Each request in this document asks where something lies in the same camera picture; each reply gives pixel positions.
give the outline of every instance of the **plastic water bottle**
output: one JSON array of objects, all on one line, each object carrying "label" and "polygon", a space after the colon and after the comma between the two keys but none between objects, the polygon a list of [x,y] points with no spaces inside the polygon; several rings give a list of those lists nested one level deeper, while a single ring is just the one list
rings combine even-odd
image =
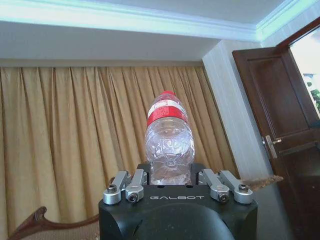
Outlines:
[{"label": "plastic water bottle", "polygon": [[187,113],[171,91],[158,96],[148,112],[145,133],[151,184],[184,185],[190,182],[195,147]]}]

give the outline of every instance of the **door frame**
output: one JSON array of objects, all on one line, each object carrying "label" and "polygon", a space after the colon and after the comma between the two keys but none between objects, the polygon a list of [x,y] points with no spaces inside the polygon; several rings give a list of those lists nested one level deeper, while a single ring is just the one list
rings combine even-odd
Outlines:
[{"label": "door frame", "polygon": [[304,36],[311,33],[316,28],[320,27],[320,17],[316,18],[291,36],[287,37],[285,40],[280,42],[276,47],[277,48],[288,48],[291,44],[294,44],[296,41],[300,40]]}]

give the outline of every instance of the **red bottle cap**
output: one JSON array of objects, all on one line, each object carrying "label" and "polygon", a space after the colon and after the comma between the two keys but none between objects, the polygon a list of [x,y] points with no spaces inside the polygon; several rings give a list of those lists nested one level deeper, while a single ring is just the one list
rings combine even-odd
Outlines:
[{"label": "red bottle cap", "polygon": [[171,94],[171,95],[176,95],[173,91],[164,91],[163,93],[161,93],[161,95],[163,94]]}]

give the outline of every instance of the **gold curtain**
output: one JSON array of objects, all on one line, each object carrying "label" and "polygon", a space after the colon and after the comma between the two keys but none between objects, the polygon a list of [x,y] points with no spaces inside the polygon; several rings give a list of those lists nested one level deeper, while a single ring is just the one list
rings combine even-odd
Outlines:
[{"label": "gold curtain", "polygon": [[56,222],[97,214],[108,180],[145,160],[164,90],[186,108],[195,161],[237,174],[202,67],[5,67],[0,83],[0,239],[40,206]]}]

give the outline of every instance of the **wooden door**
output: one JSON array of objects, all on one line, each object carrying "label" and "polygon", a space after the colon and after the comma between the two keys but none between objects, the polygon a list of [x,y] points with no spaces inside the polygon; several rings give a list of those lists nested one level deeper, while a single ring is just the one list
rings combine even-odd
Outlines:
[{"label": "wooden door", "polygon": [[289,48],[234,51],[248,100],[298,239],[320,237],[319,118]]}]

